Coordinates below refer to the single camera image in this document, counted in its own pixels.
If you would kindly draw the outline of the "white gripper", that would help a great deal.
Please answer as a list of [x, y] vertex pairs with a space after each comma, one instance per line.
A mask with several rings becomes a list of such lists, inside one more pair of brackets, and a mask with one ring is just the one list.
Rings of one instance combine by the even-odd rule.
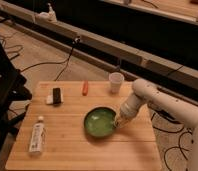
[[144, 104], [145, 101], [142, 98], [132, 93], [120, 106], [120, 115], [116, 115], [114, 118], [116, 128], [123, 128], [128, 124], [130, 121], [127, 119], [135, 118]]

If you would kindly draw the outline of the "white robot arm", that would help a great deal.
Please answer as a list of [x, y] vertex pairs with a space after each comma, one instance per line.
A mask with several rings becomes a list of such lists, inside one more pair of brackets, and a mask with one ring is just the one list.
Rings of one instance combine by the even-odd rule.
[[120, 106], [115, 125], [121, 127], [135, 118], [144, 104], [152, 104], [171, 114], [180, 123], [193, 131], [193, 144], [187, 163], [188, 171], [198, 171], [198, 106], [160, 91], [144, 79], [132, 83], [132, 93]]

